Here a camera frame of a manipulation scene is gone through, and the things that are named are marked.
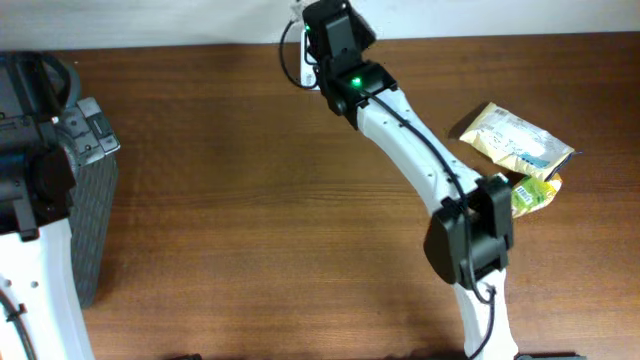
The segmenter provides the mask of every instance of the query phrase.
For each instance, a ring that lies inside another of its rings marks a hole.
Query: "white wall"
[[[276,42],[290,1],[0,0],[0,49]],[[379,38],[640,31],[640,0],[353,3]]]

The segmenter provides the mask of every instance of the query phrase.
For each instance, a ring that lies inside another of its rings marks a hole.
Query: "wooden table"
[[[453,292],[422,251],[420,199],[320,94],[285,80],[275,46],[62,56],[122,141],[84,313],[98,359],[462,349]],[[523,353],[638,359],[640,34],[388,41],[368,56],[486,174],[498,168],[450,134],[486,101],[583,152],[556,200],[515,221],[513,335]]]

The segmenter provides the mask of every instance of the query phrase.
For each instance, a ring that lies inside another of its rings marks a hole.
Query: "brown wooden surface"
[[[290,48],[295,61],[295,49]],[[429,219],[385,154],[291,86],[274,46],[67,52],[122,141],[98,359],[370,359],[462,349]],[[640,35],[390,41],[369,52],[448,138],[494,101],[584,153],[515,222],[521,351],[640,357]]]

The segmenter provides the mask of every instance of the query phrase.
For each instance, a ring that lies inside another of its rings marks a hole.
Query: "beige pouch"
[[[495,164],[550,180],[575,151],[549,132],[490,103],[460,140],[471,144]]]

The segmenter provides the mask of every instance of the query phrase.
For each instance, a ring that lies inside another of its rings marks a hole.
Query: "white arm tube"
[[[38,360],[94,359],[73,282],[68,220],[41,227],[34,241],[0,236],[0,287],[14,308],[26,308],[20,319]],[[0,320],[2,359],[26,359],[14,325]]]
[[[420,131],[440,152],[456,175],[466,194],[476,189],[476,180],[480,175],[458,161],[433,133],[420,121],[413,112],[409,102],[401,90],[386,90],[378,94],[398,114],[407,119],[414,128]],[[398,120],[390,115],[375,101],[370,100],[364,109],[358,109],[358,127],[369,139],[373,140],[398,166],[402,174],[416,189],[427,207],[429,215],[433,215],[442,207],[442,200],[447,197],[458,199],[460,196],[453,183],[448,181],[449,175],[431,150],[410,130],[400,126]],[[504,280],[506,271],[494,271],[478,280],[482,294],[486,293],[486,285],[496,288],[495,323],[491,339],[486,348],[476,358],[478,360],[513,360],[518,353],[518,346],[511,336],[507,307],[504,297]],[[481,304],[473,291],[468,291],[456,284],[453,286],[464,323],[465,352],[472,355],[482,343],[489,324],[489,306]]]

